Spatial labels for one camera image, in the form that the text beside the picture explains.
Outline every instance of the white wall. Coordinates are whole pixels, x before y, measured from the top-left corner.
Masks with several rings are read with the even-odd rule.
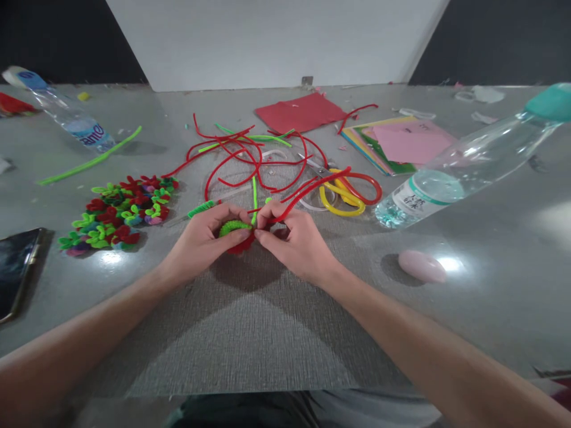
[[[447,2],[107,0],[157,92],[408,81]]]

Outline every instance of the hand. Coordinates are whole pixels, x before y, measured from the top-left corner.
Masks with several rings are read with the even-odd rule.
[[[251,222],[246,210],[228,203],[216,205],[192,217],[171,252],[157,267],[161,277],[170,284],[186,284],[226,250],[244,241],[251,230],[236,230],[218,239],[214,236],[214,232],[224,223],[236,219]]]
[[[287,229],[281,228],[274,233],[263,230],[268,220],[278,218],[285,210],[286,205],[277,201],[266,204],[258,213],[256,239],[290,271],[323,287],[342,265],[331,254],[310,214],[293,209],[284,220]]]

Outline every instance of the person's left hand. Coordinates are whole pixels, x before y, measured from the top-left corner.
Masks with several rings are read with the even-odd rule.
[[[192,217],[171,252],[157,267],[161,279],[175,287],[186,284],[223,252],[244,241],[251,230],[236,230],[222,238],[214,236],[214,232],[224,223],[236,219],[251,223],[245,209],[228,203],[216,205]]]

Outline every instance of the blue bottle cap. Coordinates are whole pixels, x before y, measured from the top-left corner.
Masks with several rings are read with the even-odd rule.
[[[551,85],[529,100],[525,111],[555,122],[571,121],[571,83]]]
[[[33,71],[20,71],[16,76],[28,89],[37,90],[46,89],[48,87],[48,84]]]

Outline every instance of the plastic water bottle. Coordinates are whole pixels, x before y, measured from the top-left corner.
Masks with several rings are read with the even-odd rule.
[[[36,96],[42,108],[63,129],[68,131],[84,146],[98,153],[105,153],[115,146],[115,140],[106,132],[97,120],[76,105],[71,99],[58,93],[36,73],[21,67],[10,67],[19,79]]]
[[[549,87],[520,113],[446,148],[383,199],[381,225],[404,229],[501,180],[525,163],[564,122],[571,121],[571,83]]]

